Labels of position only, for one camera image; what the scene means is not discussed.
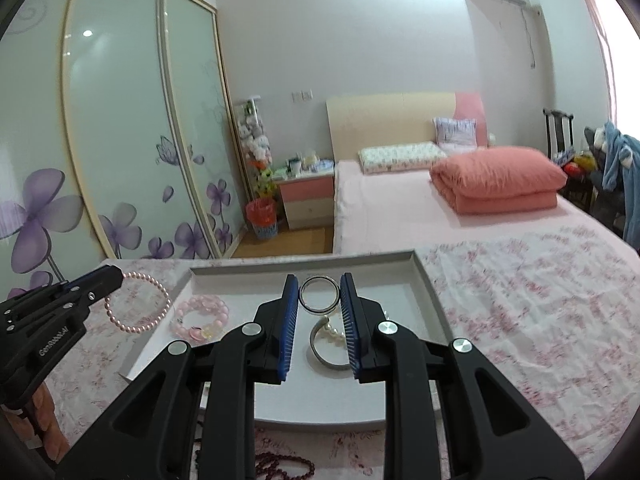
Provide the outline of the person's left hand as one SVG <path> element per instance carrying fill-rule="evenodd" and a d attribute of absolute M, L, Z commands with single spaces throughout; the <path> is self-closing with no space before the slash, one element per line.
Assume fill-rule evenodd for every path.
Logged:
<path fill-rule="evenodd" d="M 39 429 L 42 432 L 40 440 L 43 449 L 50 460 L 58 464 L 70 449 L 70 444 L 58 424 L 54 412 L 54 402 L 44 382 L 32 396 L 28 411 L 35 422 L 31 422 L 27 417 L 22 417 L 17 410 L 9 410 L 4 405 L 1 407 L 1 413 L 6 416 L 17 437 L 23 443 L 31 441 Z"/>

